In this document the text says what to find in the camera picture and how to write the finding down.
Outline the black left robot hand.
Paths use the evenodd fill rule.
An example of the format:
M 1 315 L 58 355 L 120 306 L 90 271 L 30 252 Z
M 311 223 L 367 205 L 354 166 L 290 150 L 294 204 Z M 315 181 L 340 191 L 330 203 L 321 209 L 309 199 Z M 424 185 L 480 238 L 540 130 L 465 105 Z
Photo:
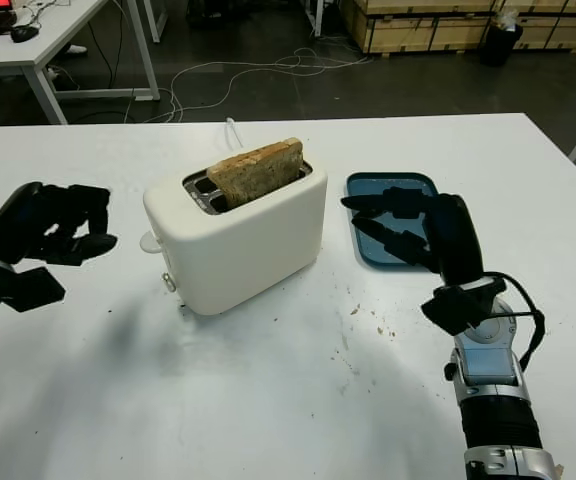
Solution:
M 23 259 L 79 266 L 117 244 L 108 233 L 110 191 L 30 182 L 13 192 L 0 208 L 0 261 Z

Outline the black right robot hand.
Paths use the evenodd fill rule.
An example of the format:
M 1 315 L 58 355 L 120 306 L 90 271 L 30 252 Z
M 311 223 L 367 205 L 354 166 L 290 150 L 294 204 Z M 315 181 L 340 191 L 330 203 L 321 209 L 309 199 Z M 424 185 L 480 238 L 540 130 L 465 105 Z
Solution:
M 405 263 L 440 275 L 445 285 L 467 284 L 484 276 L 479 241 L 460 196 L 390 187 L 380 194 L 346 196 L 341 204 L 356 212 L 351 223 L 360 232 Z M 395 219 L 420 219 L 424 234 L 388 228 L 377 221 L 383 213 Z

